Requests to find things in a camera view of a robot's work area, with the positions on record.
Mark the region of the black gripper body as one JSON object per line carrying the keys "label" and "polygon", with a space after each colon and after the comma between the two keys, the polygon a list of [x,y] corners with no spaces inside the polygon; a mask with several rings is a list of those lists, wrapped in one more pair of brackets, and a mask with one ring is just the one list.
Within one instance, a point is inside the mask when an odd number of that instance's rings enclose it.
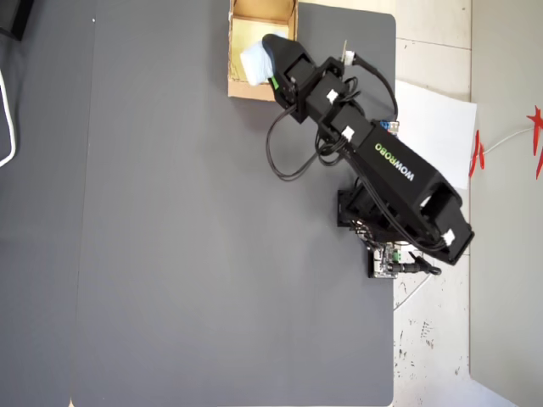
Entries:
{"label": "black gripper body", "polygon": [[288,74],[296,79],[297,102],[295,106],[284,109],[299,123],[308,118],[320,123],[327,112],[327,84],[322,71],[317,67],[311,69],[308,65],[298,64]]}

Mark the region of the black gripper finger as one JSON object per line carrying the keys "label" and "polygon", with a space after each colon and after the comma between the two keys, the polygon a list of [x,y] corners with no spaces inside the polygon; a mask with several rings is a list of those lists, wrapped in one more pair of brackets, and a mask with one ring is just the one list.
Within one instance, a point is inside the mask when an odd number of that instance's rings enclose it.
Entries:
{"label": "black gripper finger", "polygon": [[316,68],[311,56],[297,41],[266,34],[262,39],[262,45],[271,59],[273,73],[277,79],[289,79],[288,72],[298,64],[308,65],[311,69]]}
{"label": "black gripper finger", "polygon": [[297,102],[296,79],[289,74],[274,74],[270,79],[275,101],[282,108],[291,108]]}

